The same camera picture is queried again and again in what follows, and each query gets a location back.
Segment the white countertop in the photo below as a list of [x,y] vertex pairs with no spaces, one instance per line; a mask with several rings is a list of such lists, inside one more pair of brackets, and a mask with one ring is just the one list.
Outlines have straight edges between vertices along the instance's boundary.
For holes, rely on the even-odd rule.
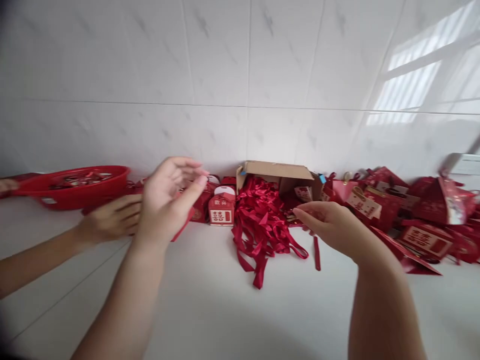
[[[48,211],[29,198],[0,200],[0,258],[68,229],[79,211]],[[168,250],[157,319],[145,359],[346,359],[357,268],[292,229],[307,260],[268,261],[263,289],[238,263],[229,227],[190,223]],[[0,302],[16,350],[68,359],[109,291],[128,240],[104,243]],[[408,275],[430,359],[480,358],[480,264],[436,266],[444,276]]]

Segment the cardboard box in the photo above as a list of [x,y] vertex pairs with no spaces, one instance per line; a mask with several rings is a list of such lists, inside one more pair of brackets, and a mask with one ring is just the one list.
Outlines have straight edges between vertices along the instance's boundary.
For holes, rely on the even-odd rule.
[[311,187],[313,201],[319,201],[322,194],[323,184],[319,175],[303,165],[247,160],[236,170],[237,194],[244,186],[248,174],[277,183],[280,195],[300,186]]

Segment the cardboard flap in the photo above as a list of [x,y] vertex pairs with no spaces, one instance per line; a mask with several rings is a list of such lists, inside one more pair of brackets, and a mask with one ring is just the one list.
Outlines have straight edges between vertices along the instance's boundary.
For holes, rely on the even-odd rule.
[[291,165],[278,162],[246,161],[243,171],[247,174],[270,175],[280,178],[313,180],[310,171],[303,165]]

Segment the red basket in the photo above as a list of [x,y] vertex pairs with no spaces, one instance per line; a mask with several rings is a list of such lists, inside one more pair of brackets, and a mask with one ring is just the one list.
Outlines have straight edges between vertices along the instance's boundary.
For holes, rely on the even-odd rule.
[[[67,189],[50,190],[51,185],[60,183],[65,177],[84,175],[90,172],[110,173],[112,178],[90,185]],[[90,166],[52,172],[22,181],[14,195],[27,195],[51,210],[82,209],[95,204],[99,197],[115,196],[125,190],[130,168],[126,166]]]

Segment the red ribbon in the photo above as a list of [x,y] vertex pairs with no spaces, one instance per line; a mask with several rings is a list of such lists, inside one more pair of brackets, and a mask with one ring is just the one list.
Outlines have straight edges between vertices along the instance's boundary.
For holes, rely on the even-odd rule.
[[[237,200],[231,232],[238,262],[246,272],[255,272],[253,285],[261,289],[269,257],[275,257],[275,253],[289,254],[293,250],[299,258],[306,259],[309,253],[290,235],[288,222],[281,212],[283,202],[274,182],[250,175]],[[256,267],[251,266],[242,254],[253,258]]]

